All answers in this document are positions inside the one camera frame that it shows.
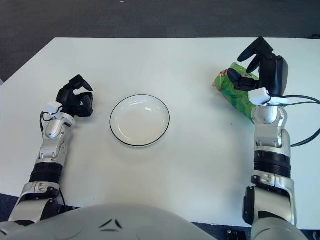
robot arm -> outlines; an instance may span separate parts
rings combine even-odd
[[[81,87],[92,91],[90,85],[77,75],[59,91],[56,101],[47,104],[49,119],[46,120],[41,113],[43,143],[30,180],[24,185],[9,221],[28,226],[56,214],[59,181],[68,154],[71,129],[76,124],[74,116],[89,117],[93,112],[91,92],[73,93]]]
[[[242,62],[256,55],[247,73],[259,67],[259,81],[242,77],[229,68],[234,88],[248,92],[256,105],[251,116],[255,123],[254,171],[243,200],[243,219],[252,225],[251,239],[305,239],[295,227],[297,212],[295,185],[291,179],[291,145],[285,130],[287,112],[280,104],[286,89],[288,64],[272,53],[262,38],[255,40],[238,58]]]

dark floor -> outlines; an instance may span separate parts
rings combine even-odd
[[[0,0],[0,78],[55,37],[306,38],[319,0]]]

white table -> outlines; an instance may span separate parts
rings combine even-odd
[[[192,222],[247,226],[255,128],[212,83],[253,40],[55,38],[0,87],[0,193],[20,195],[42,144],[40,112],[81,74],[94,89],[94,112],[72,131],[60,182],[68,205],[136,203]],[[319,99],[320,41],[267,41],[289,64],[285,94]],[[114,106],[135,94],[159,98],[171,115],[165,135],[144,148],[124,145],[109,127]],[[287,108],[292,143],[319,127],[319,108],[309,105]],[[320,228],[319,144],[292,149],[300,229]]]

white plate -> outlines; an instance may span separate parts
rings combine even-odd
[[[169,122],[167,106],[150,95],[135,95],[122,100],[110,117],[112,133],[131,146],[154,143],[165,134]]]

plastic bag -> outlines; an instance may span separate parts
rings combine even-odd
[[[258,77],[252,73],[247,73],[244,67],[235,62],[230,66],[230,68],[236,70],[243,77],[252,78],[257,81],[259,80]],[[236,109],[238,109],[238,111],[243,113],[248,119],[251,120],[251,122],[253,122],[251,112],[255,105],[249,101],[248,93],[246,91],[235,90],[233,83],[228,77],[227,69],[220,72],[219,76],[217,76],[214,80],[213,85]]]

